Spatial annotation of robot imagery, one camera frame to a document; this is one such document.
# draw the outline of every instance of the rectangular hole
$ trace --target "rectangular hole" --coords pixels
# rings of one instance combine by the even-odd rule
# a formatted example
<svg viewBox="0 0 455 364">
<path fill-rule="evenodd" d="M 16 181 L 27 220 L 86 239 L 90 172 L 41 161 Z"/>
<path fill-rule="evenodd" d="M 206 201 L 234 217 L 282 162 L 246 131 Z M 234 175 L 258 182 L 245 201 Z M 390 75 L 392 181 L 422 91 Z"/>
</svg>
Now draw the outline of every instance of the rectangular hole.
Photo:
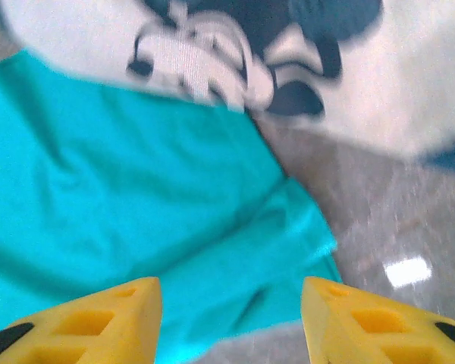
<svg viewBox="0 0 455 364">
<path fill-rule="evenodd" d="M 86 352 L 83 348 L 41 347 L 20 361 L 20 364 L 76 364 Z"/>
<path fill-rule="evenodd" d="M 352 312 L 352 316 L 370 334 L 408 332 L 401 316 L 387 309 L 361 309 Z"/>
<path fill-rule="evenodd" d="M 102 333 L 113 319 L 113 312 L 82 311 L 67 317 L 55 330 L 54 334 L 97 336 Z"/>
<path fill-rule="evenodd" d="M 384 347 L 384 354 L 393 364 L 444 364 L 432 347 Z"/>
</svg>

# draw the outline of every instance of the printed graphic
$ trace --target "printed graphic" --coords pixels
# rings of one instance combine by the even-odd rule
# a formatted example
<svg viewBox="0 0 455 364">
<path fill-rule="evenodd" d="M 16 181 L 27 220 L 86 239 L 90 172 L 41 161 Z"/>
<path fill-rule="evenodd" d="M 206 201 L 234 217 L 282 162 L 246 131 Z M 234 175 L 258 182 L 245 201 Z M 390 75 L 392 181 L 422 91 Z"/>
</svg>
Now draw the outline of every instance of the printed graphic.
<svg viewBox="0 0 455 364">
<path fill-rule="evenodd" d="M 311 7 L 304 11 L 324 10 L 323 0 L 306 1 Z M 194 101 L 223 102 L 238 110 L 323 115 L 322 98 L 312 84 L 340 78 L 339 45 L 334 36 L 313 29 L 313 39 L 307 39 L 292 18 L 293 0 L 144 2 L 161 20 L 139 30 L 127 66 L 132 76 Z M 292 49 L 273 57 L 274 45 L 288 33 L 296 40 Z M 307 52 L 318 57 L 316 62 Z"/>
</svg>

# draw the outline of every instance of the white fabric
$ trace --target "white fabric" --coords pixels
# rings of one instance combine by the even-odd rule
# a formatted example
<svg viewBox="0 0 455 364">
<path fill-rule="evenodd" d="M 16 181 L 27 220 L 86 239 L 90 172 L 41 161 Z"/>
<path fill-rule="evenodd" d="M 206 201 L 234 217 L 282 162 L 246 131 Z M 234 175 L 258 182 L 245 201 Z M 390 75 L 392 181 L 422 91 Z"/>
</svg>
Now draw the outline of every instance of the white fabric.
<svg viewBox="0 0 455 364">
<path fill-rule="evenodd" d="M 297 72 L 296 67 L 280 67 L 273 76 L 250 54 L 243 34 L 237 36 L 240 45 L 236 49 L 229 39 L 217 36 L 235 67 L 238 61 L 250 59 L 245 84 L 218 59 L 192 52 L 192 44 L 181 38 L 182 27 L 169 36 L 173 31 L 159 25 L 160 34 L 149 38 L 144 49 L 161 61 L 145 82 L 133 78 L 125 68 L 139 30 L 145 24 L 160 24 L 161 19 L 140 2 L 1 0 L 0 5 L 6 22 L 25 46 L 51 66 L 86 79 L 182 96 L 178 82 L 165 76 L 182 71 L 186 74 L 182 82 L 197 102 L 213 102 L 207 85 L 219 83 L 229 107 L 251 108 L 270 118 L 265 110 L 274 90 Z M 182 6 L 172 9 L 171 17 L 178 24 L 189 21 Z M 209 27 L 214 23 L 238 31 L 232 19 L 219 16 L 217 23 L 206 23 L 203 31 L 207 36 L 200 32 L 197 42 L 212 41 Z M 455 0 L 386 0 L 379 24 L 340 48 L 341 80 L 309 79 L 323 99 L 325 116 L 318 123 L 298 117 L 299 126 L 404 158 L 455 141 Z M 298 60 L 320 63 L 315 48 L 291 24 L 266 48 L 265 62 L 282 63 L 294 54 Z M 308 77 L 303 70 L 299 76 Z"/>
</svg>

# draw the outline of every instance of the fabric fold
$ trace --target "fabric fold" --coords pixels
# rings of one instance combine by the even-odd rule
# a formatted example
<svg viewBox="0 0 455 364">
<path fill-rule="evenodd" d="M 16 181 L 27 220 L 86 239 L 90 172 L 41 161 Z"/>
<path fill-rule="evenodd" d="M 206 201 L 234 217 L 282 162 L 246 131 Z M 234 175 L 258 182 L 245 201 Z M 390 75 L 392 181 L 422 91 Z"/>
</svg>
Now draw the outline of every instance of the fabric fold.
<svg viewBox="0 0 455 364">
<path fill-rule="evenodd" d="M 159 276 L 157 362 L 183 362 L 297 320 L 335 247 L 246 115 L 0 63 L 0 329 Z"/>
</svg>

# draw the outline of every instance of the gray floor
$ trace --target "gray floor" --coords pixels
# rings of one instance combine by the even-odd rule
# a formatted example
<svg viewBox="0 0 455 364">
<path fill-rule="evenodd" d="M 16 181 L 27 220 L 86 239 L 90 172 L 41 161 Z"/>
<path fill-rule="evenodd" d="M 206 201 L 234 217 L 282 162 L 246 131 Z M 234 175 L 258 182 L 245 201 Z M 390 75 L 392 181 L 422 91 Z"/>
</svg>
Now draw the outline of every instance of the gray floor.
<svg viewBox="0 0 455 364">
<path fill-rule="evenodd" d="M 0 58 L 14 50 L 0 34 Z M 455 319 L 455 174 L 299 130 L 260 128 L 286 171 L 319 202 L 339 242 L 334 256 L 345 283 Z M 427 272 L 398 283 L 388 266 L 408 259 Z M 198 363 L 308 361 L 294 324 L 220 343 Z"/>
</svg>

